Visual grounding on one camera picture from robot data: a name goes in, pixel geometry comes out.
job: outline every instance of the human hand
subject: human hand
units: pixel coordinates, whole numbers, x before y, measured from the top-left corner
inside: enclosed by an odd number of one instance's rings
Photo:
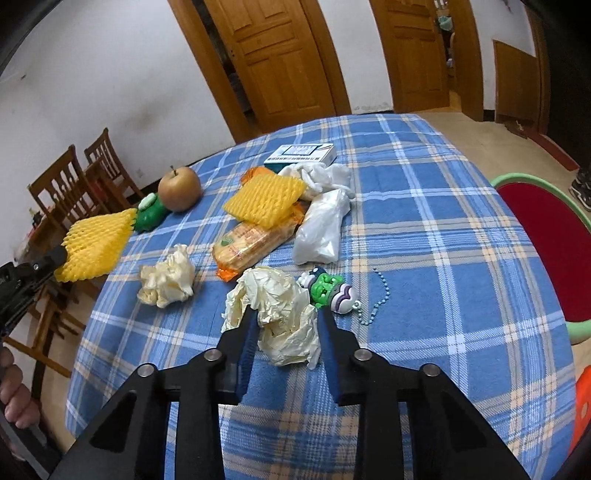
[[[19,429],[39,423],[39,407],[31,400],[31,392],[22,384],[22,370],[14,365],[11,351],[0,349],[0,367],[5,369],[0,384],[0,401],[6,405],[4,417]]]

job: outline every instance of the shoe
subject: shoe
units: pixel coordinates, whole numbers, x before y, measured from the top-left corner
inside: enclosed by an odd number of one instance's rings
[[[573,181],[569,188],[569,191],[573,197],[581,202],[585,210],[591,212],[591,190],[585,185],[580,184],[576,179]]]
[[[591,170],[580,168],[574,178],[574,183],[584,185],[588,190],[591,190]]]

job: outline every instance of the white wall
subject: white wall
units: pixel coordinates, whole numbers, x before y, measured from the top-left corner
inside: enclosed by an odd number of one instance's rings
[[[234,144],[167,0],[63,0],[17,50],[0,78],[0,264],[30,230],[27,185],[72,143],[86,165],[105,126],[140,187]],[[35,362],[15,356],[30,385]]]
[[[319,0],[353,113],[392,110],[392,91],[368,0]]]
[[[470,1],[482,54],[484,108],[494,110],[496,69],[492,40],[499,40],[535,57],[534,39],[525,6],[519,0],[509,0],[511,11],[502,0]]]

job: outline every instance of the white plastic bag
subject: white plastic bag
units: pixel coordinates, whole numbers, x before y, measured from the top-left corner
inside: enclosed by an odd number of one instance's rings
[[[336,262],[339,259],[340,227],[349,210],[349,197],[343,189],[314,198],[295,235],[294,263]]]
[[[283,167],[279,175],[303,180],[308,187],[300,198],[308,202],[336,189],[343,189],[351,199],[355,197],[350,188],[351,170],[346,165],[333,163],[326,167],[322,163],[293,163]]]

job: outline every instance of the keychain figure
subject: keychain figure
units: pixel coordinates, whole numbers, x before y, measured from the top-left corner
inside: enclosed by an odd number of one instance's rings
[[[329,275],[324,268],[314,267],[309,272],[303,272],[297,282],[310,291],[310,303],[316,308],[326,305],[335,313],[345,314],[355,310],[361,315],[357,290],[345,283],[340,275]]]

